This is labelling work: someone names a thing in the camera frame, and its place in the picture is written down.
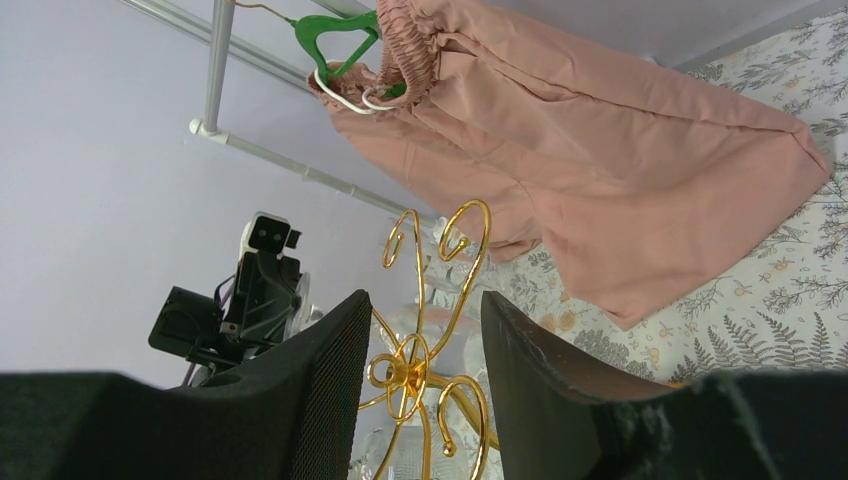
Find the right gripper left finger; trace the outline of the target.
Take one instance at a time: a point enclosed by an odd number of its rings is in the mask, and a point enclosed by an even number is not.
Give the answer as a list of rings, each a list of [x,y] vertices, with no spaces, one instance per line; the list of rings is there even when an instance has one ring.
[[[343,479],[372,304],[317,323],[196,387],[117,373],[5,374],[5,479]]]

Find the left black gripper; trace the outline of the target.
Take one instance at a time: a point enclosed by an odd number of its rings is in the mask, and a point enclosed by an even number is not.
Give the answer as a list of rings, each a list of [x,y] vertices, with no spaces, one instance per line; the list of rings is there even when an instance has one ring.
[[[268,252],[248,252],[239,263],[234,293],[219,331],[249,345],[275,345],[302,306],[301,263]]]

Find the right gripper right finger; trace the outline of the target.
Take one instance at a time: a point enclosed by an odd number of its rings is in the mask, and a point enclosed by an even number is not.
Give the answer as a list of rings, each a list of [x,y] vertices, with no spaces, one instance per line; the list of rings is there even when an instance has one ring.
[[[497,292],[481,328],[508,479],[843,479],[847,377],[720,371],[681,388],[610,366]]]

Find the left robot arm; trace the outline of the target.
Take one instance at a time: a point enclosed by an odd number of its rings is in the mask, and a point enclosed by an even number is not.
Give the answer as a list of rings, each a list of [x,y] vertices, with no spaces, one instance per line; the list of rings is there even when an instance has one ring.
[[[267,252],[248,252],[213,296],[178,286],[158,314],[148,344],[187,361],[185,386],[200,383],[283,343],[304,311],[310,275],[301,262]]]

